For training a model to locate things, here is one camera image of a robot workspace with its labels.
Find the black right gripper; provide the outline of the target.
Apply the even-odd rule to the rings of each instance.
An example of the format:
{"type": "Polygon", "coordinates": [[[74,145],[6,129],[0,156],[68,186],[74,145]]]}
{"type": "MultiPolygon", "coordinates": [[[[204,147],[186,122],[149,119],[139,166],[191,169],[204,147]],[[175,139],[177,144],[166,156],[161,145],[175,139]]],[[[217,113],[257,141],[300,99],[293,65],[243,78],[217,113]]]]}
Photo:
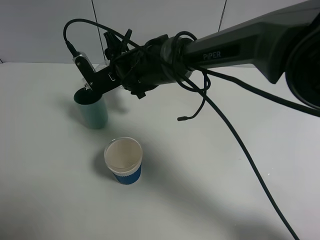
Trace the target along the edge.
{"type": "Polygon", "coordinates": [[[163,60],[164,44],[166,39],[149,40],[143,48],[147,52],[137,48],[128,51],[124,44],[115,34],[107,31],[103,34],[107,48],[104,55],[112,60],[116,76],[120,84],[132,95],[142,99],[146,92],[157,86],[175,82],[170,70],[158,59],[163,60]]]}

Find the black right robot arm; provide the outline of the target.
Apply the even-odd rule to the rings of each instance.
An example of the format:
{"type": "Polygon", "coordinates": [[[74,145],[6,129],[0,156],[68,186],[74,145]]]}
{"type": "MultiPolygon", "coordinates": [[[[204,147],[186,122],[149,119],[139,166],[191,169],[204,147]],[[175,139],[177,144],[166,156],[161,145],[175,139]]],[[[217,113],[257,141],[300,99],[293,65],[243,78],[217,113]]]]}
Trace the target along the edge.
{"type": "Polygon", "coordinates": [[[202,38],[183,31],[144,46],[121,50],[110,60],[114,76],[143,97],[156,86],[183,82],[195,70],[254,65],[272,84],[284,76],[309,110],[320,109],[320,3],[308,0],[202,38]]]}

